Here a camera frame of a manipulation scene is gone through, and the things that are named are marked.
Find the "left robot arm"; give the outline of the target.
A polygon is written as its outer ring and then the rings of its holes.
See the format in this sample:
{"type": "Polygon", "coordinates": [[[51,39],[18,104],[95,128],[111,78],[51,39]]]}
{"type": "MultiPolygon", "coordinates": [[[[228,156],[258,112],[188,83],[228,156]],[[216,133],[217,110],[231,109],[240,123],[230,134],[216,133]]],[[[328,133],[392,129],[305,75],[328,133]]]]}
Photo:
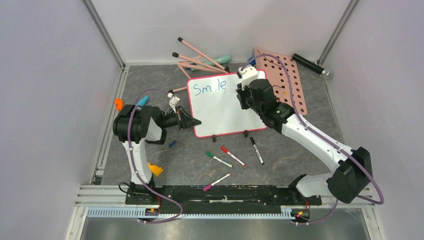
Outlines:
{"type": "Polygon", "coordinates": [[[145,204],[157,198],[153,173],[149,168],[146,145],[163,145],[167,138],[167,128],[177,126],[180,130],[201,125],[179,105],[166,113],[157,106],[126,104],[114,119],[112,130],[127,153],[131,170],[131,180],[126,191],[131,200],[139,198],[145,204]]]}

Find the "pink framed whiteboard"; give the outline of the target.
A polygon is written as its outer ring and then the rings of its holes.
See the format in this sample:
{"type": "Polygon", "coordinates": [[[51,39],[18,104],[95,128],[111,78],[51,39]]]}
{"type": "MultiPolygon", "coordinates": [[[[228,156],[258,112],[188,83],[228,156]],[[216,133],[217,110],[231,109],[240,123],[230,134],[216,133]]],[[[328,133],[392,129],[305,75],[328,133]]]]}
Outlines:
{"type": "Polygon", "coordinates": [[[235,72],[191,78],[187,93],[192,117],[201,121],[194,127],[197,138],[208,138],[267,127],[252,109],[242,109],[237,85],[242,80],[235,72]]]}

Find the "blue marker cap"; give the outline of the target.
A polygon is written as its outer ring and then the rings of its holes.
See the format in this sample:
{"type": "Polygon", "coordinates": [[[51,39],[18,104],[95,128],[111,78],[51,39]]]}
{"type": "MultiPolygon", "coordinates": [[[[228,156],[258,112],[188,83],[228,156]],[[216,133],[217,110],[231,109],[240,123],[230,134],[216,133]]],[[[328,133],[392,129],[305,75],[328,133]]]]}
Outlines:
{"type": "Polygon", "coordinates": [[[170,148],[170,149],[171,149],[171,148],[173,148],[176,144],[177,144],[177,141],[176,141],[176,140],[173,140],[173,141],[171,142],[171,144],[169,145],[169,148],[170,148]]]}

